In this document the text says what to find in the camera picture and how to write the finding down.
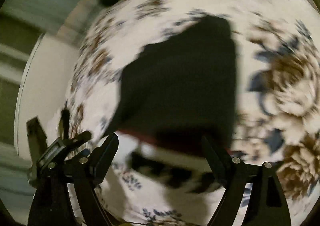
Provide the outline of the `grey green curtain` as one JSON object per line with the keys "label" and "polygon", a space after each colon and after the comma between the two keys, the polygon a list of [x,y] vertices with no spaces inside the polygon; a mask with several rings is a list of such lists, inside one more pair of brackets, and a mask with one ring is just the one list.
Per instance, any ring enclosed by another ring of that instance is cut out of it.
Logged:
{"label": "grey green curtain", "polygon": [[101,10],[99,0],[5,0],[1,7],[2,13],[73,45],[81,43]]}

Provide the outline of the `white black garment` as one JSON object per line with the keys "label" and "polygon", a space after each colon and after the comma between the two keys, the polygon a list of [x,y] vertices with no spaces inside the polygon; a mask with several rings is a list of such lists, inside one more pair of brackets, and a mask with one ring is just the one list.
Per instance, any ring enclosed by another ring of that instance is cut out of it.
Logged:
{"label": "white black garment", "polygon": [[57,138],[68,139],[69,138],[69,122],[70,112],[66,108],[59,108],[48,121],[47,143],[53,143]]}

